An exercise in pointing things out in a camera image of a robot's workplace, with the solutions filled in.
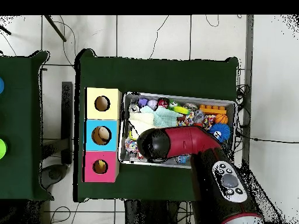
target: green button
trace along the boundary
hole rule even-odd
[[[2,139],[0,139],[0,159],[3,158],[3,156],[6,153],[6,150],[7,150],[6,143]]]

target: blue box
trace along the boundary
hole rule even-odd
[[[117,151],[117,120],[89,120],[86,121],[86,151]],[[92,139],[92,132],[96,127],[106,127],[110,130],[111,139],[105,145],[98,145]]]

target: white control panel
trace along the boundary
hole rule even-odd
[[[241,184],[234,168],[227,162],[216,162],[212,172],[222,196],[231,202],[244,202],[247,193]]]

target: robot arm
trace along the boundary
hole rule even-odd
[[[204,129],[149,129],[140,135],[137,146],[148,160],[193,155],[193,191],[195,198],[201,198],[195,208],[204,210],[204,224],[263,224],[234,165],[218,140]]]

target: pink box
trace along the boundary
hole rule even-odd
[[[107,171],[103,174],[97,174],[93,170],[93,164],[97,160],[104,160],[107,163]],[[114,183],[119,173],[119,161],[117,160],[116,151],[86,151],[83,182],[108,182]]]

